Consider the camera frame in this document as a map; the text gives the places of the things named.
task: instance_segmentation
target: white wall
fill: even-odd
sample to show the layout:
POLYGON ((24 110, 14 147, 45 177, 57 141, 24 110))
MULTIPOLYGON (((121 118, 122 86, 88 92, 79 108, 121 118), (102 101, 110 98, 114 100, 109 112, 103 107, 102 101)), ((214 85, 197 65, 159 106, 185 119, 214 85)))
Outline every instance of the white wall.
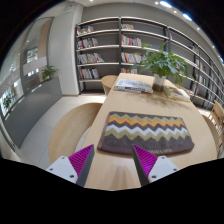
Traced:
POLYGON ((59 69, 63 95, 78 95, 75 62, 75 25, 81 22, 83 6, 56 16, 53 20, 48 45, 49 65, 59 69))

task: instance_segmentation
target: bookshelf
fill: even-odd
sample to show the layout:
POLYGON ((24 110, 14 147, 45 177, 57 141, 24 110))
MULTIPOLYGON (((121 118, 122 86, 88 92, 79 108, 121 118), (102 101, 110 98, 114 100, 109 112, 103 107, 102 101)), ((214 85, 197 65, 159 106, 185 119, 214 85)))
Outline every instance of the bookshelf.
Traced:
MULTIPOLYGON (((102 85, 101 79, 106 75, 119 75, 122 68, 128 69, 133 63, 124 62, 121 53, 133 54, 135 52, 142 52, 146 49, 159 52, 159 46, 165 40, 168 44, 164 46, 164 51, 171 51, 174 55, 183 58, 189 67, 189 73, 192 74, 194 79, 185 77, 185 81, 180 84, 188 90, 191 90, 191 101, 201 108, 210 110, 214 105, 214 100, 217 100, 221 105, 224 105, 224 75, 220 72, 217 65, 213 62, 208 53, 194 40, 179 30, 162 24, 156 21, 137 18, 137 17, 105 17, 94 20, 89 20, 75 27, 75 55, 78 62, 78 55, 91 54, 91 52, 99 53, 104 62, 101 63, 77 63, 77 78, 79 80, 80 94, 85 91, 90 91, 87 88, 87 83, 93 85, 99 83, 102 85), (124 29, 122 24, 129 24, 134 29, 124 29), (94 30, 90 33, 82 35, 77 34, 77 29, 84 28, 85 26, 92 26, 94 30), (121 43, 122 35, 130 38, 131 41, 137 38, 141 39, 141 44, 149 43, 150 47, 142 49, 140 46, 124 45, 121 43), (98 46, 91 46, 88 48, 78 49, 77 42, 85 38, 97 38, 98 46), (80 79, 79 70, 89 67, 97 68, 98 79, 80 79), (84 84, 84 91, 81 91, 80 84, 84 84)), ((143 75, 153 76, 150 72, 143 72, 143 75)))

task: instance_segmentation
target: purple and white object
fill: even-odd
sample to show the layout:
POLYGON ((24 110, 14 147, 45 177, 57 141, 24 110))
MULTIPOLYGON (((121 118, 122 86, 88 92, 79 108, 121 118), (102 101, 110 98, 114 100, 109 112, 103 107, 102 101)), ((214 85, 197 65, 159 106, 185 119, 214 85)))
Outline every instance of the purple and white object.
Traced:
POLYGON ((166 156, 157 157, 136 145, 132 152, 142 187, 179 170, 166 156))
POLYGON ((84 187, 93 156, 94 145, 90 145, 69 157, 59 157, 46 171, 84 187))

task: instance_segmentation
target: potted plant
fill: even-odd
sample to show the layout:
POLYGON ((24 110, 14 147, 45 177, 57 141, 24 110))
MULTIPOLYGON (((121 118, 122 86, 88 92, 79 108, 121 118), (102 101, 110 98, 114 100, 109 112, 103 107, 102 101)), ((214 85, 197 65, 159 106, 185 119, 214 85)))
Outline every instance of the potted plant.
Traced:
POLYGON ((47 65, 44 70, 42 70, 43 80, 51 80, 58 69, 53 69, 53 66, 47 65))
MULTIPOLYGON (((167 76, 175 78, 175 84, 184 81, 184 76, 189 76, 188 65, 184 59, 178 56, 174 56, 172 52, 164 52, 162 47, 166 45, 167 41, 160 45, 158 53, 150 50, 146 50, 144 57, 140 63, 134 64, 130 67, 129 71, 142 66, 140 73, 143 71, 150 71, 154 74, 153 90, 157 92, 163 92, 164 81, 167 76)), ((150 44, 144 44, 142 48, 149 46, 150 44)))
POLYGON ((11 113, 11 107, 10 107, 11 102, 12 102, 12 97, 11 97, 11 94, 9 94, 3 100, 3 105, 5 109, 8 109, 9 113, 11 113))

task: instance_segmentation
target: plant pot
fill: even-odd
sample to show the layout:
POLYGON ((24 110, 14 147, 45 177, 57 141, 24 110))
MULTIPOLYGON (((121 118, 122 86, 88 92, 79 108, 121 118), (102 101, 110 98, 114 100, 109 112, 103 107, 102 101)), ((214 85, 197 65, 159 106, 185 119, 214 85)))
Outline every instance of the plant pot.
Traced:
POLYGON ((163 92, 165 80, 166 76, 162 76, 162 78, 160 78, 157 74, 154 74, 152 89, 156 92, 163 92))

